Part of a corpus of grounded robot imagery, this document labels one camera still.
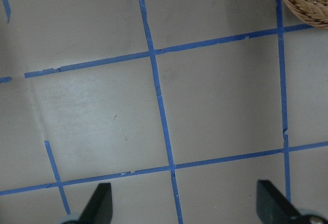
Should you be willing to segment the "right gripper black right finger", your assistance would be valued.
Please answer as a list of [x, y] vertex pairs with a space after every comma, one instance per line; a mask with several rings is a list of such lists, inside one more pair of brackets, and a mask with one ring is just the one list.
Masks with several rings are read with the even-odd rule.
[[296, 208], [269, 180], [258, 180], [256, 212], [261, 223], [305, 223]]

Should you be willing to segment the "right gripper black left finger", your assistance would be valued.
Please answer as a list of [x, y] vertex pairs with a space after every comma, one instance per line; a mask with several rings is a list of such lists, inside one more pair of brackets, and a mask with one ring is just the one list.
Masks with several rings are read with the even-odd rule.
[[110, 224], [113, 217], [111, 183], [101, 183], [95, 189], [77, 223]]

